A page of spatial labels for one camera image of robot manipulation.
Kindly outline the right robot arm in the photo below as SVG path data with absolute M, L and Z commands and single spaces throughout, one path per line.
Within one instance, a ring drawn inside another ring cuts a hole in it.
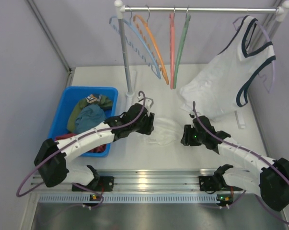
M 207 191 L 237 187 L 260 197 L 274 211 L 282 211 L 289 205 L 289 161 L 275 160 L 257 154 L 236 142 L 230 134 L 216 131 L 205 116 L 192 118 L 192 124 L 184 126 L 181 144 L 205 146 L 216 154 L 238 164 L 220 166 L 213 174 L 213 186 Z

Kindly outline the green hanger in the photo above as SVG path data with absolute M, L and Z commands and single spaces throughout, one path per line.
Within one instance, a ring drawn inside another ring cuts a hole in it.
M 181 63 L 181 57 L 182 57 L 183 49 L 185 46 L 185 40 L 186 40 L 188 28 L 189 28 L 190 19 L 191 19 L 191 15 L 188 13 L 188 10 L 187 10 L 186 16 L 185 16 L 185 23 L 184 23 L 184 26 L 182 29 L 179 47 L 178 47 L 177 56 L 176 56 L 176 62 L 175 62 L 175 68 L 174 68 L 173 89 L 176 89 L 176 85 L 177 85 L 178 71 L 179 71 L 179 66 Z

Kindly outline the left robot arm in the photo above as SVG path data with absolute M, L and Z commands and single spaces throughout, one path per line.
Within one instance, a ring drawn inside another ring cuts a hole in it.
M 58 141 L 45 140 L 34 164 L 46 187 L 71 183 L 79 184 L 81 189 L 95 190 L 100 175 L 91 165 L 78 165 L 75 159 L 96 147 L 126 138 L 132 132 L 150 135 L 154 130 L 152 105 L 152 99 L 141 100 L 122 115 L 109 117 L 88 131 Z

